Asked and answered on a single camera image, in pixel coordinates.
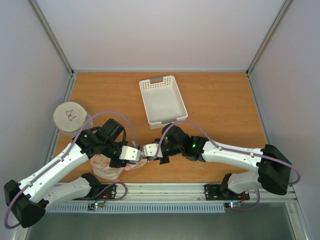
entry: white plastic basket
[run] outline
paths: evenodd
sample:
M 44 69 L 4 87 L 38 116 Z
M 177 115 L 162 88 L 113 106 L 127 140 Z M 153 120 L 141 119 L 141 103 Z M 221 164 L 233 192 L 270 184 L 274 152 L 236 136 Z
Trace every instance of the white plastic basket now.
M 151 129 L 185 120 L 188 112 L 174 76 L 163 76 L 139 82 L 146 117 Z

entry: wooden table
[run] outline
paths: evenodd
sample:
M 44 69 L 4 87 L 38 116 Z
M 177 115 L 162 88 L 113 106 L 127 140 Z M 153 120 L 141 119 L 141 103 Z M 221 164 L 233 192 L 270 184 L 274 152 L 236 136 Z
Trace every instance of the wooden table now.
M 151 130 L 140 93 L 139 81 L 173 75 L 177 81 L 188 121 L 200 125 L 215 141 L 246 148 L 262 148 L 265 144 L 250 86 L 244 72 L 80 72 L 70 101 L 82 105 L 90 115 L 114 110 L 124 114 L 132 123 L 136 142 L 142 146 L 161 136 L 161 128 Z M 94 119 L 102 126 L 114 118 L 131 133 L 126 122 L 117 115 L 102 115 Z M 193 126 L 180 127 L 190 136 L 202 136 Z M 71 141 L 60 135 L 56 152 L 60 153 Z M 70 182 L 83 173 L 93 173 L 90 163 L 80 165 L 62 182 Z M 227 173 L 242 173 L 244 169 L 217 162 L 192 162 L 180 155 L 169 164 L 148 162 L 140 169 L 124 172 L 125 182 L 221 182 Z

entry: wall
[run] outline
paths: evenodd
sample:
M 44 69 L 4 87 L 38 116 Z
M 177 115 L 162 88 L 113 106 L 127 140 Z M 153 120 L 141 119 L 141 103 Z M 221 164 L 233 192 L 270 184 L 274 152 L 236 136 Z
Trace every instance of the wall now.
M 0 39 L 3 186 L 29 176 L 43 163 L 54 126 L 52 113 L 62 100 L 69 75 L 28 1 L 1 1 Z M 3 190 L 0 200 L 3 218 L 7 208 Z M 9 239 L 10 234 L 1 223 L 0 238 Z
M 37 0 L 73 69 L 248 69 L 284 0 Z
M 294 1 L 252 73 L 271 144 L 296 165 L 296 194 L 320 239 L 320 1 Z

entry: round lid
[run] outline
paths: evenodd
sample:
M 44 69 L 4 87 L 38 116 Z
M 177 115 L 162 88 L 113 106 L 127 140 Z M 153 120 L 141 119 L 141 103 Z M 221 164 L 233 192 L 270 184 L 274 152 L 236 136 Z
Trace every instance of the round lid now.
M 67 101 L 55 109 L 53 122 L 61 131 L 71 133 L 81 128 L 86 117 L 87 112 L 80 104 Z

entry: purple cable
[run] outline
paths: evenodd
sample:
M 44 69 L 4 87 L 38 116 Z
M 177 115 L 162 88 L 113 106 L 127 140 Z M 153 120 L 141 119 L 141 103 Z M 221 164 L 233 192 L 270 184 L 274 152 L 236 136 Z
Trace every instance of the purple cable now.
M 83 200 L 95 200 L 95 198 L 98 197 L 100 194 L 102 194 L 105 190 L 107 190 L 108 188 L 110 188 L 111 186 L 116 185 L 116 184 L 120 184 L 120 185 L 122 185 L 124 187 L 124 194 L 121 197 L 118 197 L 118 198 L 115 198 L 115 199 L 110 199 L 110 201 L 122 200 L 128 194 L 128 187 L 127 187 L 127 185 L 125 185 L 122 182 L 113 182 L 109 186 L 106 186 L 101 192 L 99 192 L 97 195 L 95 195 L 92 198 L 90 198 L 90 197 L 80 197 L 80 199 L 83 199 Z
M 163 134 L 162 134 L 162 136 L 161 136 L 161 138 L 160 138 L 159 144 L 158 144 L 158 148 L 156 149 L 155 155 L 154 155 L 153 158 L 151 158 L 151 160 L 154 160 L 154 159 L 157 157 L 157 155 L 158 155 L 158 153 L 159 153 L 159 151 L 160 151 L 160 148 L 161 148 L 161 143 L 163 142 L 163 140 L 164 140 L 167 132 L 168 132 L 173 126 L 175 126 L 175 125 L 177 125 L 177 124 L 182 124 L 182 123 L 190 124 L 190 125 L 196 127 L 197 129 L 199 129 L 200 132 L 202 132 L 202 133 L 205 135 L 205 137 L 213 144 L 213 146 L 215 146 L 216 148 L 220 148 L 221 151 L 224 150 L 224 151 L 227 151 L 227 152 L 232 152 L 232 153 L 237 153 L 237 154 L 251 155 L 251 153 L 250 153 L 249 151 L 242 151 L 242 150 L 237 150 L 237 149 L 233 149 L 233 148 L 229 148 L 229 147 L 219 146 L 219 145 L 218 145 L 214 140 L 212 140 L 211 137 L 210 137 L 201 127 L 199 127 L 197 124 L 195 124 L 195 123 L 193 123 L 193 122 L 191 122 L 191 121 L 179 120 L 179 121 L 173 122 L 173 123 L 172 123 L 170 126 L 168 126 L 168 127 L 166 128 L 166 130 L 163 132 Z M 265 155 L 262 155 L 262 154 L 253 153 L 253 156 L 254 156 L 254 157 L 259 157 L 259 158 L 264 158 L 264 159 L 268 159 L 268 160 L 274 161 L 274 162 L 276 162 L 276 163 L 285 165 L 285 166 L 291 168 L 292 170 L 294 170 L 294 171 L 296 172 L 296 174 L 297 174 L 297 179 L 296 179 L 295 181 L 293 181 L 293 182 L 290 182 L 289 185 L 292 186 L 292 185 L 297 184 L 297 183 L 300 182 L 300 180 L 301 180 L 301 174 L 300 174 L 300 172 L 298 171 L 298 169 L 297 169 L 296 167 L 292 166 L 291 164 L 289 164 L 289 163 L 287 163 L 287 162 L 284 162 L 284 161 L 281 161 L 281 160 L 279 160 L 279 159 L 276 159 L 276 158 L 274 158 L 274 157 L 265 156 Z
M 256 200 L 255 205 L 253 205 L 252 207 L 249 207 L 249 208 L 226 207 L 225 209 L 237 210 L 237 211 L 249 211 L 249 210 L 255 209 L 256 207 L 258 207 L 258 205 L 260 203 L 260 191 L 259 191 L 259 189 L 257 189 L 256 191 L 257 191 L 257 200 Z
M 129 128 L 131 130 L 131 139 L 132 139 L 132 144 L 133 146 L 136 148 L 137 144 L 136 144 L 136 138 L 135 138 L 135 132 L 134 132 L 134 128 L 132 127 L 130 121 L 120 112 L 117 111 L 101 111 L 98 112 L 97 114 L 91 116 L 87 121 L 85 121 L 85 123 L 80 127 L 78 133 L 76 134 L 76 136 L 74 137 L 71 145 L 69 146 L 69 148 L 65 151 L 65 153 L 61 156 L 61 158 L 59 158 L 58 160 L 56 160 L 53 164 L 51 164 L 48 168 L 46 168 L 45 170 L 43 170 L 41 173 L 39 173 L 39 175 L 37 175 L 33 180 L 30 181 L 31 184 L 33 184 L 35 181 L 37 181 L 39 178 L 41 178 L 41 176 L 43 176 L 45 173 L 47 173 L 50 169 L 52 169 L 55 165 L 57 165 L 62 159 L 64 159 L 69 152 L 71 151 L 71 149 L 73 148 L 73 146 L 76 144 L 76 141 L 78 139 L 78 137 L 81 134 L 81 131 L 84 129 L 84 127 L 87 125 L 88 122 L 90 122 L 92 119 L 94 119 L 95 117 L 102 115 L 102 114 L 117 114 L 119 116 L 121 116 L 129 125 Z M 15 204 L 16 200 L 18 199 L 18 197 L 28 188 L 30 187 L 29 185 L 26 185 L 23 189 L 21 189 L 17 195 L 12 199 L 12 201 L 10 202 L 9 206 L 7 207 L 6 211 L 5 211 L 5 215 L 4 215 L 4 226 L 7 229 L 14 229 L 16 227 L 18 227 L 20 225 L 20 223 L 14 225 L 14 226 L 10 226 L 8 224 L 8 217 L 9 217 L 9 213 L 11 211 L 12 206 Z M 121 200 L 122 198 L 124 198 L 126 195 L 126 193 L 122 196 L 119 197 L 118 200 Z

